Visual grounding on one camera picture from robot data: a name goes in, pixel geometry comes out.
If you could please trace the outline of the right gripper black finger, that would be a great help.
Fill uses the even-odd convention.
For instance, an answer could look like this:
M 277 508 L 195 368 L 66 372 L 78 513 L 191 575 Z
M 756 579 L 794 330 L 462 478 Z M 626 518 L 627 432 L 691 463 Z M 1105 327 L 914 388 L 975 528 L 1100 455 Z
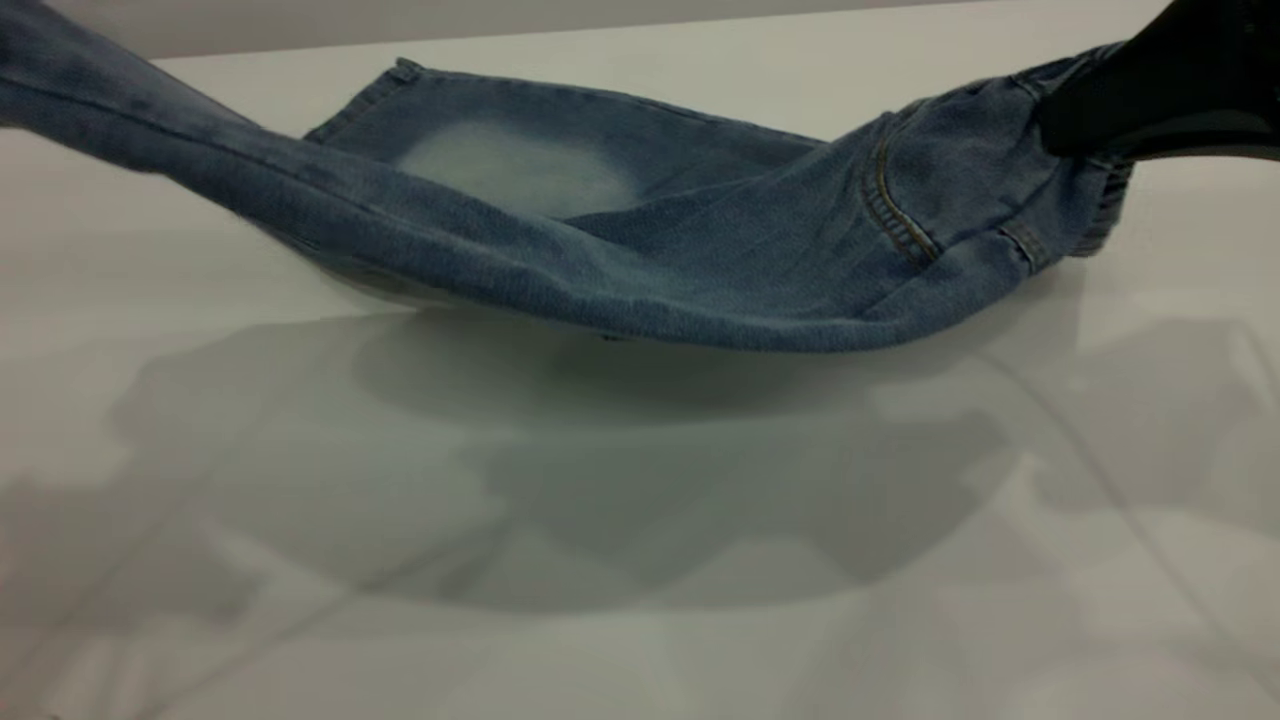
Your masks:
M 1279 4 L 1174 1 L 1046 95 L 1038 120 L 1061 158 L 1115 143 L 1279 145 Z
M 1151 161 L 1174 158 L 1244 158 L 1279 161 L 1277 142 L 1143 142 L 1115 143 L 1106 154 L 1125 161 Z

